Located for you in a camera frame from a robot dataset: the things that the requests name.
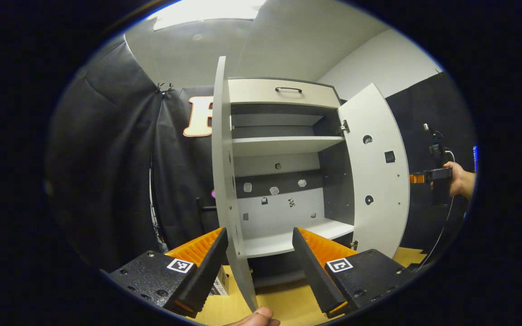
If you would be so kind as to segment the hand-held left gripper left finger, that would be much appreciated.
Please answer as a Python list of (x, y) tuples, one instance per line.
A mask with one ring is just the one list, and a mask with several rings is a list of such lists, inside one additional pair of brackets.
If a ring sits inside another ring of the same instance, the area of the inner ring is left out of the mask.
[(103, 276), (139, 301), (182, 317), (203, 310), (228, 248), (225, 227), (166, 253), (147, 250)]

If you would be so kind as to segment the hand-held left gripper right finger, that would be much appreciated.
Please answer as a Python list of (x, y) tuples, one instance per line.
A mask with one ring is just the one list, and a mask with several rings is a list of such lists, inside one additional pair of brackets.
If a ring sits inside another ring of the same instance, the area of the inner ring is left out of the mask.
[(361, 313), (408, 287), (416, 274), (376, 249), (356, 252), (295, 227), (292, 245), (327, 318)]

